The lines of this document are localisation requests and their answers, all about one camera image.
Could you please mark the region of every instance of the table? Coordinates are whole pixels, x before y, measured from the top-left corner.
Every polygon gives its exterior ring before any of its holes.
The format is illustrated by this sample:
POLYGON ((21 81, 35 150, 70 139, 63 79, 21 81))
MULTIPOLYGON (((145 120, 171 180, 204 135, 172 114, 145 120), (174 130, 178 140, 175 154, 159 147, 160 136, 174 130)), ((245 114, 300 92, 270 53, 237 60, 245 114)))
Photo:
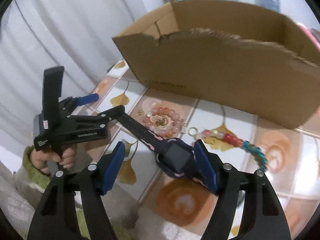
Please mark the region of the table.
MULTIPOLYGON (((144 113, 154 107, 174 109, 199 131, 219 128, 236 134, 261 147, 269 161, 266 175, 273 185, 294 239, 314 214, 320 203, 320 112, 299 129, 289 130, 258 116, 216 103, 147 89, 138 82, 128 65, 119 62, 95 89, 98 102, 76 110, 76 114, 96 115, 118 104, 143 123, 144 113)), ((186 143, 195 139, 176 134, 186 143)), ((155 164, 154 154, 118 123, 112 123, 110 138, 84 143, 89 155, 98 161, 109 154, 118 141, 126 144, 127 156, 116 183, 136 201, 163 218, 191 232, 202 235, 217 202, 217 197, 203 187, 188 181, 174 180, 155 164)), ((220 141, 205 141, 224 163, 238 170, 254 172, 258 166, 249 154, 220 141)), ((237 208, 229 238, 237 235, 243 203, 237 208)))

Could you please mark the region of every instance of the torn cardboard edge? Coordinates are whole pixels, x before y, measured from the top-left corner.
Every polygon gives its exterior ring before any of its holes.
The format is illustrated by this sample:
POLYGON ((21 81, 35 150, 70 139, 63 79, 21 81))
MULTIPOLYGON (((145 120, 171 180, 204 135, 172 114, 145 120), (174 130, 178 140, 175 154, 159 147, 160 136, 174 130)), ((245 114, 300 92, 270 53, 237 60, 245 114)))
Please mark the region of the torn cardboard edge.
POLYGON ((319 51, 288 17, 264 8, 216 0, 166 4, 113 40, 137 79, 153 89, 289 129, 320 105, 319 51))

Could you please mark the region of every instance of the metal ring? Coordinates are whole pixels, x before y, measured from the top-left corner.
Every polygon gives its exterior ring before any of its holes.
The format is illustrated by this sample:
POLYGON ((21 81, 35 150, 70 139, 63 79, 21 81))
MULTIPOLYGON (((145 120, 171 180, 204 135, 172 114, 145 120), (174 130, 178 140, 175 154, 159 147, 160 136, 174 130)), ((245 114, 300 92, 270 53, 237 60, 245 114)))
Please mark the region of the metal ring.
POLYGON ((197 129, 196 127, 190 127, 190 128, 188 129, 188 135, 190 135, 190 136, 192 136, 192 137, 196 136, 197 133, 198 133, 198 129, 197 129), (195 134, 190 133, 191 130, 195 130, 196 133, 195 133, 195 134))

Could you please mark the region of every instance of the curtain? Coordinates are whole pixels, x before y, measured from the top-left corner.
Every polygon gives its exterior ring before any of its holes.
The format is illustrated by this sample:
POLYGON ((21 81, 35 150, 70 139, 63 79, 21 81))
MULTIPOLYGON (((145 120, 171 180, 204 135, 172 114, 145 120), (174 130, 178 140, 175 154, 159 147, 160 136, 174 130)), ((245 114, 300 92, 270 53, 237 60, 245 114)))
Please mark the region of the curtain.
POLYGON ((32 144, 44 69, 65 66, 62 98, 89 94, 121 58, 111 37, 132 20, 123 0, 13 0, 0 30, 0 128, 32 144))

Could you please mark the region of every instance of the silver bolt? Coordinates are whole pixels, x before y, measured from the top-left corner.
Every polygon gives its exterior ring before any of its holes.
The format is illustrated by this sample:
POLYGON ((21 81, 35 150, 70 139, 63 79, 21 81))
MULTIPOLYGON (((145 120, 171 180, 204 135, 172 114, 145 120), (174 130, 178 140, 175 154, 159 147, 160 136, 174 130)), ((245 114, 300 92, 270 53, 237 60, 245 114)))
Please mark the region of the silver bolt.
POLYGON ((223 168, 224 168, 225 170, 227 170, 227 171, 230 171, 230 170, 232 169, 232 166, 231 166, 230 163, 225 163, 225 164, 223 165, 223 168))
POLYGON ((57 171, 56 177, 60 178, 63 175, 63 171, 57 171))
POLYGON ((259 177, 263 177, 264 176, 264 172, 262 170, 257 170, 257 175, 259 177))
POLYGON ((96 168, 97 168, 97 165, 95 165, 95 164, 90 164, 90 165, 88 166, 88 170, 89 170, 89 171, 94 171, 96 168))

